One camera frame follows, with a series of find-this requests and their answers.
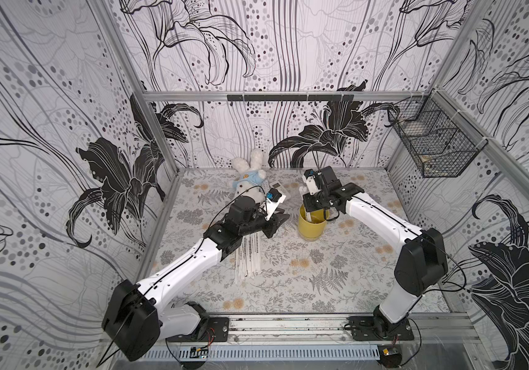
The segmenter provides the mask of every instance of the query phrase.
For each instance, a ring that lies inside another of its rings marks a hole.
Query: table surface
[[[394,187],[381,169],[335,169],[342,183],[354,182],[377,202],[406,218]],[[236,283],[235,254],[205,271],[173,300],[196,301],[208,312],[371,312],[394,283],[397,256],[379,235],[341,214],[316,241],[298,233],[303,170],[268,169],[267,180],[280,181],[291,197],[281,207],[290,218],[271,239],[261,235],[261,268],[256,277]],[[152,271],[182,255],[232,199],[228,183],[237,172],[193,169],[184,172]],[[413,312],[449,312],[440,292],[428,293]]]

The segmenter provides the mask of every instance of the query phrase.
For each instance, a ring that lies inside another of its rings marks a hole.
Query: black wire basket
[[[424,178],[458,177],[480,152],[431,98],[396,105],[399,113],[388,111],[388,120]]]

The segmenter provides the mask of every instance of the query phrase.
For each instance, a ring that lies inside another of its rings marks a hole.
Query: white remote control
[[[279,182],[279,181],[273,181],[270,183],[271,188],[277,189],[281,194],[286,196],[285,201],[289,198],[291,198],[291,195],[289,194],[289,191],[285,189],[285,187]]]

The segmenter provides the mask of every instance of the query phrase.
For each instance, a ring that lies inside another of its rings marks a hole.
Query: stuffed bunny
[[[234,196],[242,194],[246,189],[255,185],[262,185],[266,178],[266,171],[262,169],[263,161],[264,154],[258,149],[254,149],[250,154],[250,164],[244,158],[234,158],[231,161],[231,167],[239,173],[239,180],[230,184],[234,189]],[[242,195],[249,196],[256,203],[264,201],[264,194],[260,188],[250,189]]]

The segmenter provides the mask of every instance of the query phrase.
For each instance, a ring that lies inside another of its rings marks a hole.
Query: yellow cup
[[[298,230],[301,236],[307,241],[315,241],[322,235],[327,222],[324,220],[322,210],[310,212],[312,222],[305,219],[304,205],[299,207]],[[326,218],[330,216],[330,210],[326,210]]]

